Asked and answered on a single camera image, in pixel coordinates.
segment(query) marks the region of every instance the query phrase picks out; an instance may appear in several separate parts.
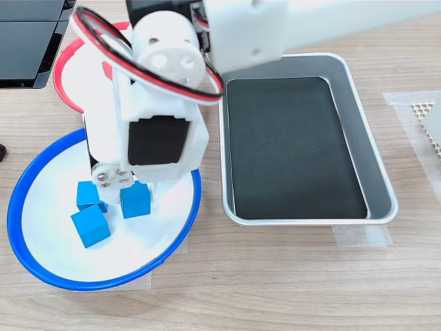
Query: screw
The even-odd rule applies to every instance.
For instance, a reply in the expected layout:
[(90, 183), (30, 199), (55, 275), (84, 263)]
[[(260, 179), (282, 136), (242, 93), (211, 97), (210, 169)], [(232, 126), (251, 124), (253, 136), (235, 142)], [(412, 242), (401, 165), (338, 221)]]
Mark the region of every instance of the screw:
[(107, 175), (105, 173), (101, 173), (98, 175), (98, 180), (99, 181), (105, 181), (107, 179)]

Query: wood grain surface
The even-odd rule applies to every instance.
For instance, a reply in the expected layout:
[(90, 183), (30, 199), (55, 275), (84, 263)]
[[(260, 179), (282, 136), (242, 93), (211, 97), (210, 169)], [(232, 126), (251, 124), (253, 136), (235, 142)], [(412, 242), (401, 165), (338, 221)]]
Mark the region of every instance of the wood grain surface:
[[(121, 1), (83, 4), (112, 22)], [(441, 90), (441, 17), (383, 28), (306, 51), (349, 63), (400, 202), (393, 245), (338, 248), (331, 228), (244, 228), (221, 208), (218, 113), (203, 108), (210, 143), (203, 201), (188, 253), (153, 272), (152, 289), (68, 292), (27, 272), (8, 241), (15, 183), (45, 147), (81, 127), (42, 90), (0, 90), (0, 330), (441, 330), (441, 208), (382, 92)], [(75, 35), (69, 28), (62, 48)]]

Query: metal tray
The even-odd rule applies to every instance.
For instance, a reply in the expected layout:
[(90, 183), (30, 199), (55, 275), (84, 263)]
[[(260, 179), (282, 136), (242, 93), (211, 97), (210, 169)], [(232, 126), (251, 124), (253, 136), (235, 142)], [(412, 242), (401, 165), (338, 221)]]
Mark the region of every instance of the metal tray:
[[(364, 199), (363, 218), (243, 218), (236, 213), (229, 125), (229, 83), (238, 80), (321, 78), (329, 85), (331, 103)], [(330, 53), (287, 54), (280, 61), (224, 75), (226, 97), (219, 105), (222, 200), (225, 214), (241, 225), (382, 225), (398, 213), (398, 202), (358, 98), (349, 67)]]

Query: blue cube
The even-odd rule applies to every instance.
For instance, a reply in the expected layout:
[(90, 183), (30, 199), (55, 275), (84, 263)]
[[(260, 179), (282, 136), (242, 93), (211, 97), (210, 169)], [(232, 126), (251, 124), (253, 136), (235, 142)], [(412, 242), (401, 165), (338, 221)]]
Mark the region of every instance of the blue cube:
[(83, 209), (71, 218), (85, 248), (110, 237), (109, 225), (98, 205)]
[(125, 219), (150, 214), (150, 190), (146, 184), (136, 181), (121, 190), (121, 209)]
[(102, 212), (107, 212), (107, 204), (99, 199), (96, 185), (91, 181), (78, 182), (76, 190), (76, 206), (81, 211), (93, 205), (98, 205)]

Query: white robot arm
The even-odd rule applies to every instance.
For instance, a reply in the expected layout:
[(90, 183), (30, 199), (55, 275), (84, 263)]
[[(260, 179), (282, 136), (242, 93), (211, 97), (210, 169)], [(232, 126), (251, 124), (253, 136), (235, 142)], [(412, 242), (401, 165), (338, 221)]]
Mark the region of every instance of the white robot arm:
[(441, 12), (441, 1), (204, 0), (212, 61), (224, 73), (306, 47)]
[[(130, 11), (129, 2), (149, 1), (127, 0)], [(217, 103), (223, 92), (220, 75), (201, 52), (208, 36), (214, 67), (230, 72), (276, 61), (287, 50), (441, 12), (441, 1), (153, 2), (165, 8), (186, 3), (190, 12), (152, 8), (128, 38), (85, 8), (72, 15), (79, 36), (114, 69), (114, 103), (83, 106), (92, 181), (108, 204), (119, 203), (134, 176), (170, 187), (199, 167), (209, 137), (198, 105)], [(204, 78), (214, 92), (198, 89)]]

